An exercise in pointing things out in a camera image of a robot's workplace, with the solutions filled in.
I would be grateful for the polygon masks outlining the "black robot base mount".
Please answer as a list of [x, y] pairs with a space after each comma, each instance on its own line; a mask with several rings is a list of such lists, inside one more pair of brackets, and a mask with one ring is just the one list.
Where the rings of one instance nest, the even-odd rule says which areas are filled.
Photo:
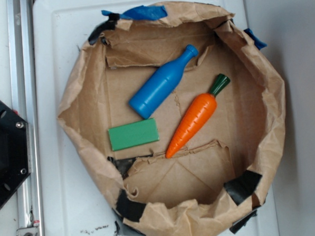
[[0, 209], [30, 175], [28, 123], [0, 101]]

